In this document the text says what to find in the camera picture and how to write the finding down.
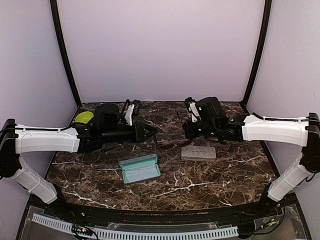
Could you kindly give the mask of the beige glasses case teal lining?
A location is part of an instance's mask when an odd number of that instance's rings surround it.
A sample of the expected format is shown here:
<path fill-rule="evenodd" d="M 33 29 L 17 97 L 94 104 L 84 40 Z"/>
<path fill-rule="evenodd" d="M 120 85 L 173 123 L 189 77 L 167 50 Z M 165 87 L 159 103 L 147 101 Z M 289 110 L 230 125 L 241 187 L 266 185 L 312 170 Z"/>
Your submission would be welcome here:
<path fill-rule="evenodd" d="M 189 145 L 181 148 L 180 158 L 186 161 L 213 161 L 217 154 L 214 147 Z"/>

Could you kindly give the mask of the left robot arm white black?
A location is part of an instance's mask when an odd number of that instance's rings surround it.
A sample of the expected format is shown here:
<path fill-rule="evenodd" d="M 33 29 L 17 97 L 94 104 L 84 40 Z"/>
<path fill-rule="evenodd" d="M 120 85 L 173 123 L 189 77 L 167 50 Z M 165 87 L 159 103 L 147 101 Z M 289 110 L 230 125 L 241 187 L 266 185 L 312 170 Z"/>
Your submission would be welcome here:
<path fill-rule="evenodd" d="M 17 124 L 7 119 L 0 131 L 0 176 L 17 182 L 36 195 L 60 218 L 67 218 L 70 206 L 59 188 L 43 179 L 23 160 L 31 152 L 67 152 L 85 154 L 100 150 L 109 143 L 143 143 L 158 130 L 134 118 L 141 102 L 127 101 L 123 108 L 105 103 L 94 112 L 82 112 L 67 127 L 45 128 Z"/>

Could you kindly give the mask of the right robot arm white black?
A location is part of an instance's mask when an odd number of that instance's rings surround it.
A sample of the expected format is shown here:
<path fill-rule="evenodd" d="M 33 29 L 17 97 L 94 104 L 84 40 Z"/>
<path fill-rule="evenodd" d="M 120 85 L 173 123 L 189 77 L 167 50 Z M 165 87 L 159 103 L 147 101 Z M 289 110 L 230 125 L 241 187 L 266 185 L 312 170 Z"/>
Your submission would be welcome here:
<path fill-rule="evenodd" d="M 265 189 L 255 213 L 266 217 L 291 190 L 320 171 L 320 119 L 316 113 L 298 118 L 260 116 L 256 113 L 227 116 L 216 97 L 184 101 L 191 119 L 183 125 L 185 137 L 226 141 L 270 141 L 300 146 L 301 154 L 285 172 Z"/>

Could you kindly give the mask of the blue-grey glasses case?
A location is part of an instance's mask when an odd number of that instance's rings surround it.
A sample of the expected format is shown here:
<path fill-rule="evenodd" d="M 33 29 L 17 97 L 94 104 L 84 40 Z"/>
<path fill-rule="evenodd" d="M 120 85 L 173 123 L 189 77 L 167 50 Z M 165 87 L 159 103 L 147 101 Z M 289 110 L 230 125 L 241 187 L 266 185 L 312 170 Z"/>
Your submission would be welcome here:
<path fill-rule="evenodd" d="M 126 185 L 161 176 L 157 154 L 122 160 L 119 162 L 119 166 L 122 171 L 123 182 Z"/>

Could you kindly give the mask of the brown sunglasses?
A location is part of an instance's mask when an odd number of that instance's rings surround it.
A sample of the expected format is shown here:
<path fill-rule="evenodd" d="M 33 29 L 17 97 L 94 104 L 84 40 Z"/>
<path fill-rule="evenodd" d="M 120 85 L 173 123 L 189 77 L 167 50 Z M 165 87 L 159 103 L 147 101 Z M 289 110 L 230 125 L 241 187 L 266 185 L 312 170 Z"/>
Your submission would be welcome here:
<path fill-rule="evenodd" d="M 185 137 L 183 120 L 177 110 L 156 111 L 153 117 L 153 126 L 157 128 L 157 134 L 153 137 L 157 150 L 182 148 L 193 144 L 192 140 Z"/>

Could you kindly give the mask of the light blue cloth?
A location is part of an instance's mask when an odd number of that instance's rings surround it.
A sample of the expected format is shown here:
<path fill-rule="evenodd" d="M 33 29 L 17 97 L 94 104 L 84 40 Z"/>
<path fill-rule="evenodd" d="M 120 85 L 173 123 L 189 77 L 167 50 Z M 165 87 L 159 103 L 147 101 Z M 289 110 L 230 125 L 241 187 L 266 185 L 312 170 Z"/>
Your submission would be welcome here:
<path fill-rule="evenodd" d="M 154 165 L 132 168 L 125 171 L 125 179 L 128 183 L 156 178 L 159 175 L 159 171 Z"/>

